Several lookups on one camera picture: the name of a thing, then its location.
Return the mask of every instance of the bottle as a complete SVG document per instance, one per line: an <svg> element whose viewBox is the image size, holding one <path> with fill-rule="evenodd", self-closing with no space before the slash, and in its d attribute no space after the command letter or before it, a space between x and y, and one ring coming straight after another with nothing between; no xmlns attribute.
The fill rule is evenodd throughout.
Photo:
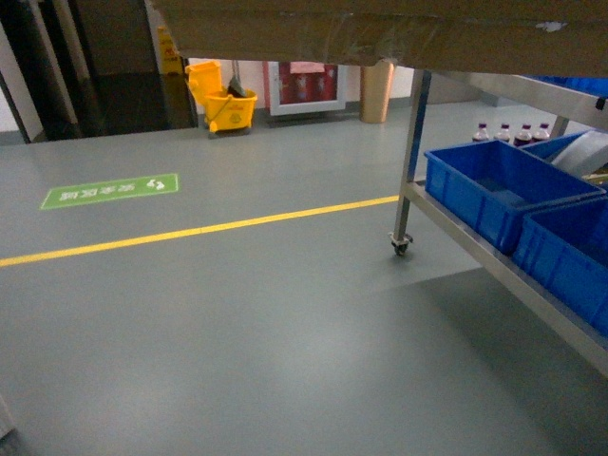
<svg viewBox="0 0 608 456"><path fill-rule="evenodd" d="M494 139L504 141L505 143L511 141L511 133L509 133L508 123L501 124L501 130L496 135L494 135Z"/></svg>
<svg viewBox="0 0 608 456"><path fill-rule="evenodd" d="M530 128L532 128L532 125L528 123L523 124L522 131L515 135L515 139L513 140L514 146L522 147L523 145L532 143L532 133L530 133Z"/></svg>
<svg viewBox="0 0 608 456"><path fill-rule="evenodd" d="M534 132L534 135L532 135L532 143L547 141L550 137L548 128L548 123L541 123L541 127Z"/></svg>
<svg viewBox="0 0 608 456"><path fill-rule="evenodd" d="M489 141L489 140L490 140L490 135L487 134L487 124L480 123L479 130L477 130L475 132L475 134L473 135L473 141L475 143L481 143L482 141Z"/></svg>

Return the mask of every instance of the tan trash can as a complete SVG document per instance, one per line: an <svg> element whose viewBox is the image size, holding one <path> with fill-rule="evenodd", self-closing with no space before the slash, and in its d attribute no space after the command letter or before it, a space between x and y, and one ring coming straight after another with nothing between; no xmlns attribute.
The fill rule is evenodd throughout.
<svg viewBox="0 0 608 456"><path fill-rule="evenodd" d="M381 124L387 119L390 89L395 65L380 61L375 66L361 66L361 111L366 124Z"/></svg>

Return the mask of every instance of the doorway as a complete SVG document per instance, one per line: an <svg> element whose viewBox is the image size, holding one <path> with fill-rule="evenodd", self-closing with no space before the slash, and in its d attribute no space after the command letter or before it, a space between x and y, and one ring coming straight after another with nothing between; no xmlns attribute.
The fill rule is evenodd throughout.
<svg viewBox="0 0 608 456"><path fill-rule="evenodd" d="M72 117L39 77L48 58L34 52L40 30L32 9L40 11ZM197 126L185 80L158 72L144 0L10 0L0 20L49 140Z"/></svg>

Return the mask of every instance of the green floor sign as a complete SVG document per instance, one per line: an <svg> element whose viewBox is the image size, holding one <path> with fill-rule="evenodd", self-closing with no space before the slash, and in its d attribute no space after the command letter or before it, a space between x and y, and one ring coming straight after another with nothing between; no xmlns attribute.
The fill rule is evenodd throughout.
<svg viewBox="0 0 608 456"><path fill-rule="evenodd" d="M180 190L180 182L177 174L84 183L69 187L51 188L40 209L61 209L123 198L150 197L152 195L174 193L178 190Z"/></svg>

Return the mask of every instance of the yellow mop bucket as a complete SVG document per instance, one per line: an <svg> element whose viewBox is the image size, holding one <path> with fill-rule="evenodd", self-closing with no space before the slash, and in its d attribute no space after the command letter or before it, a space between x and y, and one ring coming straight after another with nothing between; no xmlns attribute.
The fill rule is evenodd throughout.
<svg viewBox="0 0 608 456"><path fill-rule="evenodd" d="M222 90L221 69L218 61L212 60L202 64L189 65L186 67L186 75L188 76L188 88L201 106L205 106L206 94Z"/></svg>
<svg viewBox="0 0 608 456"><path fill-rule="evenodd" d="M257 95L253 90L246 90L246 93L246 98L235 98L223 88L205 95L205 121L211 133L251 128Z"/></svg>

